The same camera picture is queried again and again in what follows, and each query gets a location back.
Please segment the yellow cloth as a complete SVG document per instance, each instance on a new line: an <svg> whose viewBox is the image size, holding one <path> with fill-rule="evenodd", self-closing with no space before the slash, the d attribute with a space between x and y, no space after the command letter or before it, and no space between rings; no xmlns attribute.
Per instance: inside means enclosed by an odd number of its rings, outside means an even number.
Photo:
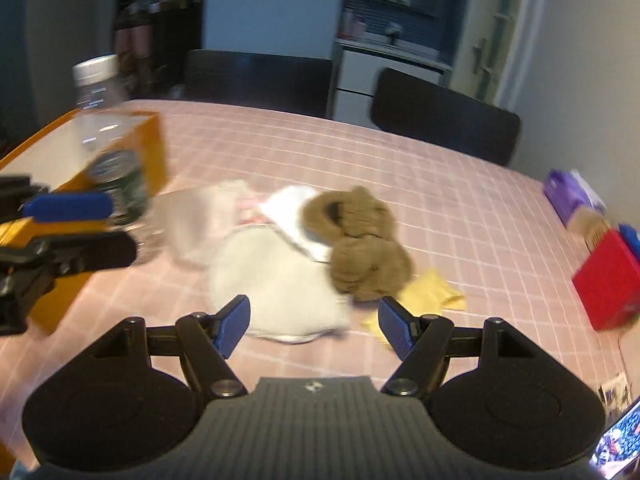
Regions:
<svg viewBox="0 0 640 480"><path fill-rule="evenodd" d="M371 289L375 299L392 296L414 316L442 315L443 310L465 311L468 306L462 292L434 269L428 269L408 282L388 276L382 280L376 278Z"/></svg>

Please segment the white round cloth pad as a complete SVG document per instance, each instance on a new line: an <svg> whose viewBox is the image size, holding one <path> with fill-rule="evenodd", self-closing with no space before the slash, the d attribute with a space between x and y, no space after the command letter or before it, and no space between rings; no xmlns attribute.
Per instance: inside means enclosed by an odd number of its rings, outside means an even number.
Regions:
<svg viewBox="0 0 640 480"><path fill-rule="evenodd" d="M250 300L247 335L303 344L349 329L352 307L312 260L272 226L240 226L218 245L207 269L209 304L218 311Z"/></svg>

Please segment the brown plush fabric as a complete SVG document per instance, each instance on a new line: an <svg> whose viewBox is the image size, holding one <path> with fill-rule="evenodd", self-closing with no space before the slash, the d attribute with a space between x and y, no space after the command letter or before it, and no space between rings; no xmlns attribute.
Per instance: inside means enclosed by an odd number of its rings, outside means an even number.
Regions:
<svg viewBox="0 0 640 480"><path fill-rule="evenodd" d="M398 242L396 219L367 188L321 193L306 203L302 220L329 246L329 276L341 294L373 301L397 295L411 280L413 261Z"/></svg>

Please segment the translucent pink mesh bag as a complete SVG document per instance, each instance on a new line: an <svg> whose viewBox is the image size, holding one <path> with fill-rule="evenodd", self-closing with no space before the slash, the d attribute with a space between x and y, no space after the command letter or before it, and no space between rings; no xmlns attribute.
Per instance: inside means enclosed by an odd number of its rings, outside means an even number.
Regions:
<svg viewBox="0 0 640 480"><path fill-rule="evenodd" d="M238 190L231 184L185 188L152 200L168 252L183 266L206 268L234 229Z"/></svg>

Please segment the pink knitted cloth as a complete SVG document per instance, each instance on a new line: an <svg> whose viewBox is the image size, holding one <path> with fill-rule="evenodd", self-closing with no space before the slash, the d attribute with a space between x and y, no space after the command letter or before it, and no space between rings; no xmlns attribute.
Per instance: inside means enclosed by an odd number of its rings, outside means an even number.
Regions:
<svg viewBox="0 0 640 480"><path fill-rule="evenodd" d="M213 186L210 220L220 230L269 223L260 209L267 198L267 193L254 190L244 180L223 180Z"/></svg>

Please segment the white towel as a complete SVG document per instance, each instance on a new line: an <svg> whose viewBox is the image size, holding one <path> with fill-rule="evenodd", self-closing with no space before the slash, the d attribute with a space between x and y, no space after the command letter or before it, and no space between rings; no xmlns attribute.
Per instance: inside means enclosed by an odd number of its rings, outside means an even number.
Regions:
<svg viewBox="0 0 640 480"><path fill-rule="evenodd" d="M318 263L330 261L331 247L304 227L304 207L319 193L310 186L289 185L268 196L258 208L286 240Z"/></svg>

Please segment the clear plastic water bottle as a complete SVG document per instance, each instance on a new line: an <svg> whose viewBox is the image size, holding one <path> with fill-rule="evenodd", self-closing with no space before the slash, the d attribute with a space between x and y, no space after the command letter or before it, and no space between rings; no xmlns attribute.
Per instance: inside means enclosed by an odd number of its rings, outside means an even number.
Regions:
<svg viewBox="0 0 640 480"><path fill-rule="evenodd" d="M136 263L147 263L162 249L162 232L152 214L142 146L134 134L139 122L125 106L118 56L80 62L73 67L73 77L87 178L93 188L111 197L110 227L126 231L137 243Z"/></svg>

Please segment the orange storage box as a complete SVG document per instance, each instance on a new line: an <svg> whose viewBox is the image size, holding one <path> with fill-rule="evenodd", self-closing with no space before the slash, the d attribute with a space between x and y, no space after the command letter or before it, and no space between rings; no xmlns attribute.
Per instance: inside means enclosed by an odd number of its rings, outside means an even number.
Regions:
<svg viewBox="0 0 640 480"><path fill-rule="evenodd" d="M169 181L168 159L160 113L134 110L132 127L118 148L136 148L142 159L143 174L149 194L157 195ZM3 177L29 174L36 183L49 185L62 192L87 191L90 181L85 169L90 156L80 146L80 116L77 110L55 119L1 159ZM103 221L72 223L38 223L20 219L3 223L1 243L23 247L40 235L88 233L105 230ZM88 283L88 273L63 278L55 289L39 299L30 311L30 320L43 333L53 334L70 306Z"/></svg>

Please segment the pink checkered tablecloth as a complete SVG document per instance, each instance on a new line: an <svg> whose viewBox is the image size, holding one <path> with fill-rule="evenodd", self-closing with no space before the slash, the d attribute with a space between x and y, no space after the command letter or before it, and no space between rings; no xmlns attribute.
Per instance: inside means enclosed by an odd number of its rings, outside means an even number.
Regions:
<svg viewBox="0 0 640 480"><path fill-rule="evenodd" d="M416 270L433 269L464 293L462 326L500 316L591 387L623 369L614 330L591 327L572 283L587 249L572 237L539 182L432 144L292 114L142 100L160 115L175 190L239 179L271 193L289 184L367 188L398 222ZM167 325L207 307L207 281L168 255L96 274L52 335L1 343L1 443L30 462L23 405L33 388L129 315Z"/></svg>

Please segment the red box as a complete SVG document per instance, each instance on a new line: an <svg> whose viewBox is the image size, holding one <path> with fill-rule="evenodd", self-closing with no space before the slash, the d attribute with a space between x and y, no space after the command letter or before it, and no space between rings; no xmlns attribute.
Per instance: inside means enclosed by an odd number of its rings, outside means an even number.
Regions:
<svg viewBox="0 0 640 480"><path fill-rule="evenodd" d="M609 230L572 277L591 327L614 330L639 314L639 259Z"/></svg>

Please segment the beige round speaker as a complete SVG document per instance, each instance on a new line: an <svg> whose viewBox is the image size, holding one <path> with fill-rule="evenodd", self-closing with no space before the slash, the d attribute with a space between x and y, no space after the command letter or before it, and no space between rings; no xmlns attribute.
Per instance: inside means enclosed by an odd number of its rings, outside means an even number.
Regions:
<svg viewBox="0 0 640 480"><path fill-rule="evenodd" d="M582 237L590 252L593 252L602 242L605 235L612 229L611 223L597 211L587 214L582 229Z"/></svg>

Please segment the purple tissue pack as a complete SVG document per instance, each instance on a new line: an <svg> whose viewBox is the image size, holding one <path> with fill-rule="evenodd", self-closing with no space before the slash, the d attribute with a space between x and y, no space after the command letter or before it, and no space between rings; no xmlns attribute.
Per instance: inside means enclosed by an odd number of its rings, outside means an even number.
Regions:
<svg viewBox="0 0 640 480"><path fill-rule="evenodd" d="M587 217L606 214L604 201L577 170L551 169L544 178L542 192L567 229L581 210L587 211Z"/></svg>

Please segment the blue packet on red box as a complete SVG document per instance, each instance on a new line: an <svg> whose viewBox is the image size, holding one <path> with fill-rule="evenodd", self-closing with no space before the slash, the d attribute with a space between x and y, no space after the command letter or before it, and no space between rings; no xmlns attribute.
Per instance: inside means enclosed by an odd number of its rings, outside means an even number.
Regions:
<svg viewBox="0 0 640 480"><path fill-rule="evenodd" d="M618 225L620 238L624 241L630 252L640 260L640 233L630 224L620 223Z"/></svg>

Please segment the black chair right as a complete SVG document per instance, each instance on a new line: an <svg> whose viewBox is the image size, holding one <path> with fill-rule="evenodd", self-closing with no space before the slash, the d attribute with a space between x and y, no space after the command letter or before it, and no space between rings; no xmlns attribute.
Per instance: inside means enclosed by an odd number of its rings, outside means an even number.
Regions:
<svg viewBox="0 0 640 480"><path fill-rule="evenodd" d="M381 130L509 165L521 129L517 114L423 80L396 79L385 90L372 107Z"/></svg>

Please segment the black chair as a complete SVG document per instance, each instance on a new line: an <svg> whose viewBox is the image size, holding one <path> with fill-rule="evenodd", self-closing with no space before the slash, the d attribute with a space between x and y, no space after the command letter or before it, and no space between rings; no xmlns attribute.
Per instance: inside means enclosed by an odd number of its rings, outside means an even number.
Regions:
<svg viewBox="0 0 640 480"><path fill-rule="evenodd" d="M423 80L396 79L385 90L372 107L381 130L509 165L521 129L517 114Z"/></svg>
<svg viewBox="0 0 640 480"><path fill-rule="evenodd" d="M333 65L326 58L192 50L184 97L323 118Z"/></svg>

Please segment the black chair left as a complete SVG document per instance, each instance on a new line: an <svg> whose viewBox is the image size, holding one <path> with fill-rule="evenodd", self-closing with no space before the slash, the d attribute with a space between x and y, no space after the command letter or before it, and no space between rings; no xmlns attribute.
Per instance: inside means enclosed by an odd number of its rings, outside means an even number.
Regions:
<svg viewBox="0 0 640 480"><path fill-rule="evenodd" d="M323 118L333 65L326 58L192 50L184 97Z"/></svg>

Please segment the white cabinet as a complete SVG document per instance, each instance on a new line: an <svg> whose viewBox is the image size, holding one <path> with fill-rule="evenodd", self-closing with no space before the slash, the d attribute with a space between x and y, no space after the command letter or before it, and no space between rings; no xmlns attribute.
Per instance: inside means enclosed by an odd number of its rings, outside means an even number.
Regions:
<svg viewBox="0 0 640 480"><path fill-rule="evenodd" d="M452 67L437 54L420 54L375 42L337 39L326 116L336 122L378 128L372 107L390 93L390 81L423 80L447 87Z"/></svg>

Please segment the white glass door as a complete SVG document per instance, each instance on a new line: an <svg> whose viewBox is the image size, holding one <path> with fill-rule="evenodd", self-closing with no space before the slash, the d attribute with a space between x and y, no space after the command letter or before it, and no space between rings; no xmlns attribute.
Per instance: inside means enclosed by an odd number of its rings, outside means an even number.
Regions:
<svg viewBox="0 0 640 480"><path fill-rule="evenodd" d="M448 87L514 107L543 10L544 0L466 0Z"/></svg>

